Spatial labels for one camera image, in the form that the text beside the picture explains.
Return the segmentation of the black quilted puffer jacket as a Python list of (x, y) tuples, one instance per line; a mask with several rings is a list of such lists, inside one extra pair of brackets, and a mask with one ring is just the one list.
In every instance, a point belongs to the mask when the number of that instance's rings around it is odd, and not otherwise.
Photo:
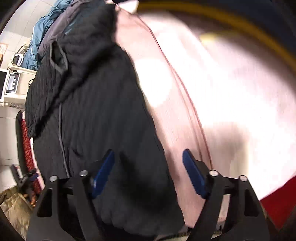
[(105, 4), (50, 44), (27, 93), (28, 136), (45, 179), (99, 168), (114, 151), (97, 215), (136, 235), (176, 233), (184, 219), (164, 149), (115, 26)]

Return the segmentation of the navy blue yellow-trimmed cushion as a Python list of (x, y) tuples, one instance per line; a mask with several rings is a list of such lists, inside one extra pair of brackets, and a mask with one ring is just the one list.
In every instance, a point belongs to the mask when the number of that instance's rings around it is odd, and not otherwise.
[(295, 70), (295, 36), (270, 1), (140, 1), (139, 11), (179, 11), (204, 16), (243, 32)]

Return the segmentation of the red patterned black cloth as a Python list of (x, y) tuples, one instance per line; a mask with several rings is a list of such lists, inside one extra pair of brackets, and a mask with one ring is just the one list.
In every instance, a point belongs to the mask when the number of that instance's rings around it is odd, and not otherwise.
[(16, 141), (20, 170), (25, 176), (35, 168), (35, 165), (24, 112), (21, 110), (16, 114)]

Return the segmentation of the red blanket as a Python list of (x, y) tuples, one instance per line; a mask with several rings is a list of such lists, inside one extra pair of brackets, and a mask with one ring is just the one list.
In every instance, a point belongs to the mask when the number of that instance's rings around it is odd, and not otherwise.
[(261, 200), (264, 209), (279, 230), (290, 217), (296, 204), (296, 177)]

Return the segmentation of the pink polka dot bed sheet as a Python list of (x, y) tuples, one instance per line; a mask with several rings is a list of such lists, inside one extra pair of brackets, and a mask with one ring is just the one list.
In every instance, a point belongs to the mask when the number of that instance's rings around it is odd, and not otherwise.
[(260, 201), (295, 177), (295, 70), (232, 27), (139, 11), (139, 2), (116, 2), (116, 39), (134, 63), (185, 224), (195, 224), (204, 201), (184, 149), (224, 176), (247, 176)]

